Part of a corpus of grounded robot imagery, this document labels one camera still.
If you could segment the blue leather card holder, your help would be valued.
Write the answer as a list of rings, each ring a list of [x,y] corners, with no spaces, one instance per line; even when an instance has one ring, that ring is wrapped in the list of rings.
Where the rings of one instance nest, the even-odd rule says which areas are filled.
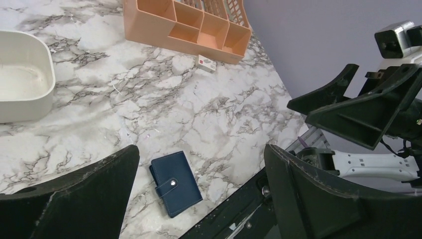
[[[183,151],[153,159],[149,170],[170,218],[203,200]]]

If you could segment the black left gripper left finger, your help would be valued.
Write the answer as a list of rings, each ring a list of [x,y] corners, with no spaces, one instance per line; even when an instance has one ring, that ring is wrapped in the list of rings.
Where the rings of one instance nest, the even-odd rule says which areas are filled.
[[[3,239],[116,239],[140,156],[129,145],[41,184],[0,196]]]

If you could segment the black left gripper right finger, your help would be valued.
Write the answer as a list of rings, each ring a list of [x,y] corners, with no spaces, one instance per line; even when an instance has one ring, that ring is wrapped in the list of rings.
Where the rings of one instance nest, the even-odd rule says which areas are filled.
[[[419,239],[422,199],[365,187],[316,168],[272,144],[264,149],[284,239]]]

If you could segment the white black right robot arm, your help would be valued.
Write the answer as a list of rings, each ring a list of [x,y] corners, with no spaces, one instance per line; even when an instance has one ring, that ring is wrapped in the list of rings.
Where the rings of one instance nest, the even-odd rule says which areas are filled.
[[[358,65],[348,64],[331,82],[292,99],[288,108],[306,123],[373,150],[383,137],[401,138],[403,147],[387,154],[331,151],[317,166],[339,177],[387,178],[413,187],[422,185],[422,88],[420,64],[390,66],[368,72],[355,98],[345,96]]]

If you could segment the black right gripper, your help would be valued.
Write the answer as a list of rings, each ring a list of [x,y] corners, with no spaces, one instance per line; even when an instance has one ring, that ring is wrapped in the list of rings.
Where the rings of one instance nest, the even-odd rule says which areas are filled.
[[[422,144],[422,89],[419,64],[390,66],[367,72],[359,96],[344,93],[359,66],[347,64],[326,85],[288,102],[287,108],[307,115],[306,122],[367,149],[375,149],[383,136]]]

